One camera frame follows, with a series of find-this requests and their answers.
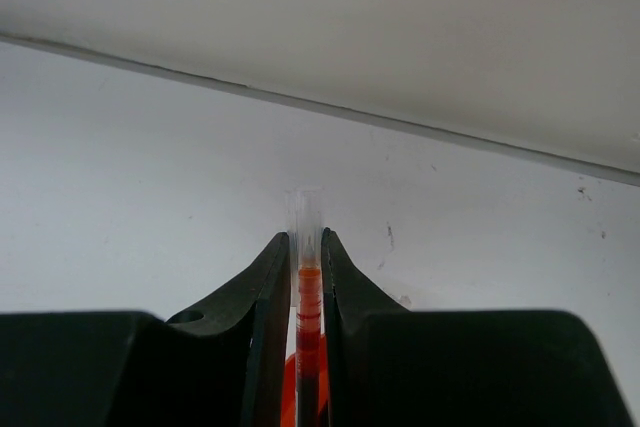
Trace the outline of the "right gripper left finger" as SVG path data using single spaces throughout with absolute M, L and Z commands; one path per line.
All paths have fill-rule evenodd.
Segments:
M 5 426 L 276 426 L 289 239 L 161 320 L 141 311 L 1 318 Z

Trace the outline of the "orange red pen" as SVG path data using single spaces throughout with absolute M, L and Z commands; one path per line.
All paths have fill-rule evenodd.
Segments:
M 322 332 L 321 192 L 296 189 L 287 194 L 291 304 L 296 308 L 295 411 L 297 426 L 319 424 Z

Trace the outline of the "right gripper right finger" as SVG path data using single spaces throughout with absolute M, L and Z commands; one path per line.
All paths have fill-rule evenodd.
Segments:
M 321 241 L 333 426 L 629 426 L 589 327 L 561 310 L 411 311 Z

